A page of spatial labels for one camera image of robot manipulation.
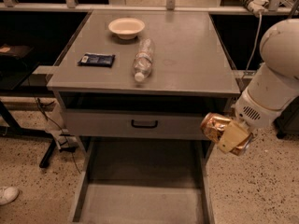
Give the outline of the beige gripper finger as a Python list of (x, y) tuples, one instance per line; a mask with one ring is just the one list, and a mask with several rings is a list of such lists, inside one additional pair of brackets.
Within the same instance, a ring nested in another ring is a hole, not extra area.
[(223, 153), (241, 154), (245, 150), (248, 138), (244, 141), (235, 141), (230, 131), (230, 123), (226, 126), (217, 146)]

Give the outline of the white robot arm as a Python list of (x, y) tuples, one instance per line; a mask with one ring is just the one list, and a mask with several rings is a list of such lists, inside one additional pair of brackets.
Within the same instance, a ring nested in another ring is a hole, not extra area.
[(235, 119), (218, 147), (232, 152), (251, 132), (269, 126), (299, 96), (299, 20), (271, 26), (260, 42), (261, 67), (235, 103)]

